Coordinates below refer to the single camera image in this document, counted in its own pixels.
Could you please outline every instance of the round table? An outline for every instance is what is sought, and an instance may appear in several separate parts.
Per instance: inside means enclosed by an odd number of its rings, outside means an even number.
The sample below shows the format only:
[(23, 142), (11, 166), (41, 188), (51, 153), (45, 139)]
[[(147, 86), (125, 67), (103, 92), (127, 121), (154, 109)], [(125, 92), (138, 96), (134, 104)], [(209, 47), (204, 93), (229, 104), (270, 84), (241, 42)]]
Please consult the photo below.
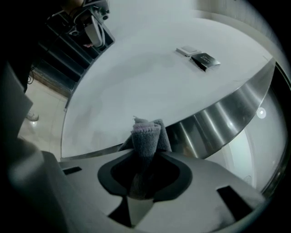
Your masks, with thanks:
[[(176, 52), (186, 45), (220, 67), (202, 71)], [(232, 93), (271, 58), (249, 36), (215, 21), (143, 23), (116, 39), (79, 83), (65, 116), (62, 157), (123, 143), (134, 116), (161, 118), (165, 126), (181, 121)]]

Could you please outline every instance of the black box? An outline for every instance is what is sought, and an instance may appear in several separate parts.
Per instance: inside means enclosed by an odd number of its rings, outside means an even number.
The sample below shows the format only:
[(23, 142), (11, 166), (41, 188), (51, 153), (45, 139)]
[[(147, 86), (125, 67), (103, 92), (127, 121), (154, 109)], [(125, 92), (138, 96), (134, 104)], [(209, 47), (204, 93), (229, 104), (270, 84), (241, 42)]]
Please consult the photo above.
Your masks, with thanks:
[(220, 62), (209, 56), (207, 53), (200, 53), (191, 56), (191, 60), (194, 61), (202, 70), (206, 71), (212, 66), (220, 65)]

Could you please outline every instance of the person's foot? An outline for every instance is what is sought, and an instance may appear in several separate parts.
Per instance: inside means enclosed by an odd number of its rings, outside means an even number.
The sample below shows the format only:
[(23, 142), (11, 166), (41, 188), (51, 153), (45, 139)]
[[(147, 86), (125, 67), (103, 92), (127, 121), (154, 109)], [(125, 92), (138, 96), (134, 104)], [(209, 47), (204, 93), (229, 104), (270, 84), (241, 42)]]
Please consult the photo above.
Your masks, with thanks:
[(38, 114), (30, 110), (26, 115), (26, 118), (31, 122), (35, 122), (38, 120)]

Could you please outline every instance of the gray cloth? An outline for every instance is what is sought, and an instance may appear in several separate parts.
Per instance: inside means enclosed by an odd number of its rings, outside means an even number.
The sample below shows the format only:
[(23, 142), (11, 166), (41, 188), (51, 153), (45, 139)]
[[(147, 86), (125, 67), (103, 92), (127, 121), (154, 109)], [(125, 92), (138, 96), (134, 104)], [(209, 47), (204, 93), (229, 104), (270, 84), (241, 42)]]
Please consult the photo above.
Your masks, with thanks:
[(163, 121), (159, 119), (148, 122), (136, 117), (131, 136), (119, 148), (119, 151), (130, 148), (135, 149), (141, 164), (132, 180), (129, 197), (143, 200), (153, 183), (154, 176), (148, 168), (156, 150), (172, 151)]

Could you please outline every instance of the white tiled floor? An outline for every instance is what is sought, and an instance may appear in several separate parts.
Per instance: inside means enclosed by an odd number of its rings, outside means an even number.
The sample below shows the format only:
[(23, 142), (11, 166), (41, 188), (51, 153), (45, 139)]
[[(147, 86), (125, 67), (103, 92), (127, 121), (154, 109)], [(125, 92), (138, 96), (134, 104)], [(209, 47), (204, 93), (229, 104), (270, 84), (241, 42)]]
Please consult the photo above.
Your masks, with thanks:
[(28, 85), (26, 95), (32, 100), (32, 110), (39, 114), (37, 122), (24, 120), (19, 135), (40, 150), (49, 151), (58, 161), (61, 156), (61, 134), (67, 98), (37, 80)]

